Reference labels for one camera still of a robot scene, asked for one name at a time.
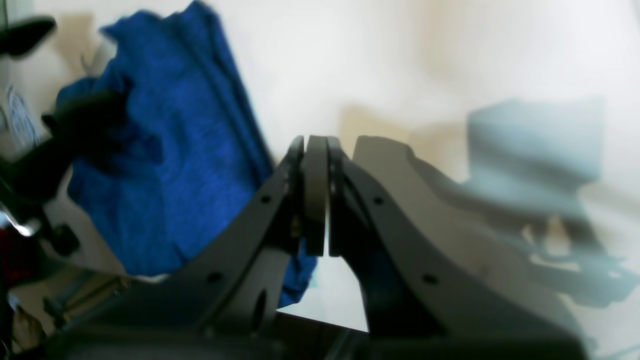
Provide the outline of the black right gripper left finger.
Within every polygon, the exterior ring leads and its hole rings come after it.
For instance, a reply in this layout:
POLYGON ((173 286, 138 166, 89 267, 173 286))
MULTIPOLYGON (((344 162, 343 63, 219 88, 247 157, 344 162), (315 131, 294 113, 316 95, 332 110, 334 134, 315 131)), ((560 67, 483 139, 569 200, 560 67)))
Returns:
POLYGON ((48 344, 48 359, 288 360, 270 327, 290 259, 323 254, 328 159, 326 137, 296 137, 201 254, 75 321, 48 344))

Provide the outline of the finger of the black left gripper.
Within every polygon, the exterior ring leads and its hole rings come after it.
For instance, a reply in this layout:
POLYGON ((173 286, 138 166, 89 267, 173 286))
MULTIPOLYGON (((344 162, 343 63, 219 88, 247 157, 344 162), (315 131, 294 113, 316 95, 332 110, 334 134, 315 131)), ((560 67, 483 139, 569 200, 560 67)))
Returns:
POLYGON ((34 16, 8 25, 0 32, 0 55, 23 59, 57 29, 52 16, 34 16))
POLYGON ((107 132, 125 123, 126 107, 126 94, 108 89, 44 114, 51 136, 15 161, 1 160, 2 205, 39 205, 55 198, 72 162, 98 148, 107 132))

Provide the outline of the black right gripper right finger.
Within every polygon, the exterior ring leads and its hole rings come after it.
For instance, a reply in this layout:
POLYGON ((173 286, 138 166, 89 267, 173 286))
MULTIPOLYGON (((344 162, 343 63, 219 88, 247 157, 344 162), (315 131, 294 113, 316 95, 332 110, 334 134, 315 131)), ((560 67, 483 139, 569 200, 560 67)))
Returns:
POLYGON ((351 360, 585 360, 573 334, 473 278, 327 139, 329 254, 352 269, 368 339, 351 360))

